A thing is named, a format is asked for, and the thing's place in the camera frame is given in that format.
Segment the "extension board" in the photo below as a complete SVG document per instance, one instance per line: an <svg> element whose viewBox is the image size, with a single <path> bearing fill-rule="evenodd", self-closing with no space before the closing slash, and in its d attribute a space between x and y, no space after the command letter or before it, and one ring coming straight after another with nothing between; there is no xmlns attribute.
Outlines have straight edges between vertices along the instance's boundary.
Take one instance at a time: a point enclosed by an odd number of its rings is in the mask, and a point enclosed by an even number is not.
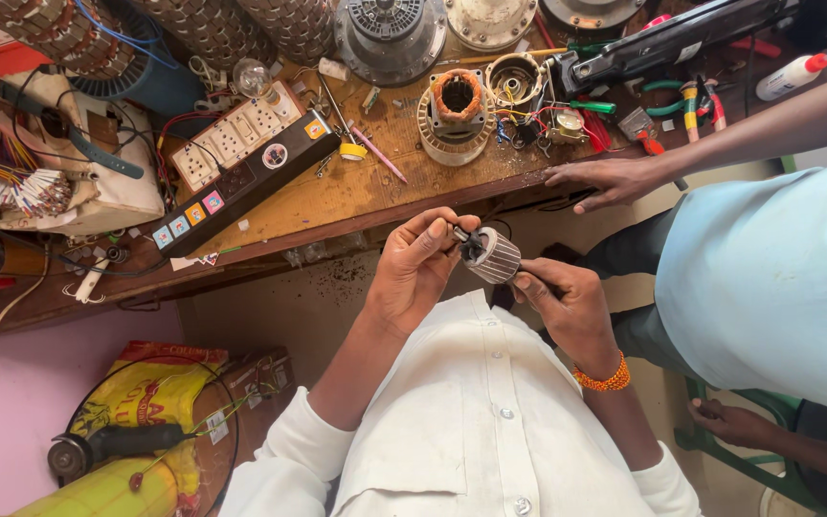
<svg viewBox="0 0 827 517"><path fill-rule="evenodd" d="M276 107L264 100L246 100L171 155L190 192L199 191L219 177L216 160L231 169L305 113L282 81L273 83L273 88L281 99Z"/></svg>
<svg viewBox="0 0 827 517"><path fill-rule="evenodd" d="M193 253L339 146L324 117L306 113L167 214L152 233L155 244L163 257Z"/></svg>

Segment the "green chair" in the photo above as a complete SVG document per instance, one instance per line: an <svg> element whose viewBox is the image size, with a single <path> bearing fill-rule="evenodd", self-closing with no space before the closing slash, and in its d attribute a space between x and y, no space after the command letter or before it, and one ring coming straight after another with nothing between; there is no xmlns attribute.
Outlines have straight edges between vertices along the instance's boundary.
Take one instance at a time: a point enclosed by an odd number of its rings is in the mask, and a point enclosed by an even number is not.
<svg viewBox="0 0 827 517"><path fill-rule="evenodd" d="M707 399L706 384L688 377L684 378L687 385L688 399ZM751 400L761 405L774 415L777 425L786 429L795 429L800 399L785 394L764 391L760 389L734 389L732 393L742 398ZM675 443L685 451L702 451L710 454L719 461L728 464L745 476L749 476L765 487L798 502L811 511L821 515L827 515L827 509L815 499L802 478L797 472L797 465L778 454L757 454L749 457L741 457L729 451L717 442L713 433L695 425L694 432L688 433L683 429L675 429ZM786 474L782 477L775 476L764 470L759 464L783 462Z"/></svg>

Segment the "light blue shirt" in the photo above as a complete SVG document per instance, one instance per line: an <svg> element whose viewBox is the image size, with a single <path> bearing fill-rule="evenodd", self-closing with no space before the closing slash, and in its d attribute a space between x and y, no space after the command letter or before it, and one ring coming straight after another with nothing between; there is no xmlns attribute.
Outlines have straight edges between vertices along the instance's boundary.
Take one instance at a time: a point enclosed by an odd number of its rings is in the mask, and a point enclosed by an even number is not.
<svg viewBox="0 0 827 517"><path fill-rule="evenodd" d="M707 382L827 405L827 168L691 192L655 298Z"/></svg>

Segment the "floor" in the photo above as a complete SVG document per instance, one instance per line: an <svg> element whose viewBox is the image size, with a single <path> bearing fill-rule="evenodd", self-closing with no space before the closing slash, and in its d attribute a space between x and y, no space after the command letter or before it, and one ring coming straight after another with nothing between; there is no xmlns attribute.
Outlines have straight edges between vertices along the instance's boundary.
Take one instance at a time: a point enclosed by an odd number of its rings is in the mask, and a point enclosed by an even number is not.
<svg viewBox="0 0 827 517"><path fill-rule="evenodd" d="M778 172L774 164L763 162L706 171L688 177L687 181L696 188L721 180L761 180ZM512 241L522 250L523 257L536 257L554 241L586 252L615 231L672 207L680 195L674 186L668 185L631 206L582 216L564 210L521 214L505 220L512 227ZM506 235L506 228L499 228ZM178 310L186 342L224 347L232 352L285 345L291 352L296 378L311 386L360 311L378 260L377 252L365 253L183 300ZM604 281L609 308L622 311L651 303L653 280L650 275L637 274ZM444 297L475 289L489 288L476 275L458 267ZM530 326L541 328L540 317L530 308L518 305L513 312ZM645 360L631 359L628 365L650 425L657 437L672 447L700 496L704 514L757 517L763 486L705 454L684 452L674 445L673 428L692 425L684 408L683 377ZM731 393L720 393L719 397L724 402L746 405L746 401ZM769 467L774 468L779 471L780 466Z"/></svg>

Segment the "shirt sleeve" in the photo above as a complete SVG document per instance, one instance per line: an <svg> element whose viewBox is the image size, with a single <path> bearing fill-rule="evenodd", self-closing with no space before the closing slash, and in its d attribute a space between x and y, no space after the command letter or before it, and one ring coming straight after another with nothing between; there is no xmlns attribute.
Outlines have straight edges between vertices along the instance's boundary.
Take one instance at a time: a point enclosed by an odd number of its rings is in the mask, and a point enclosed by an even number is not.
<svg viewBox="0 0 827 517"><path fill-rule="evenodd" d="M701 517L695 488L688 483L672 452L659 442L662 459L646 470L631 472L640 495L659 517Z"/></svg>
<svg viewBox="0 0 827 517"><path fill-rule="evenodd" d="M235 469L220 517L324 517L329 481L343 470L355 434L322 420L300 386L256 460Z"/></svg>

